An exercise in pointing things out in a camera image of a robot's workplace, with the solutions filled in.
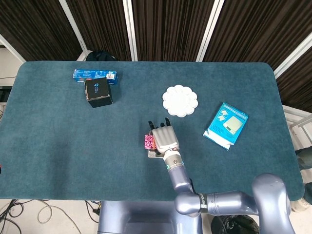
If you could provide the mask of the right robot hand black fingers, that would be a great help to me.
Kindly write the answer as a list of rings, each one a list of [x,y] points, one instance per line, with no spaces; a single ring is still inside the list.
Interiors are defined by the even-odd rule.
[[[165,123],[162,122],[157,127],[151,121],[148,121],[148,123],[154,137],[157,155],[165,155],[167,151],[179,150],[178,139],[167,117],[165,118]]]

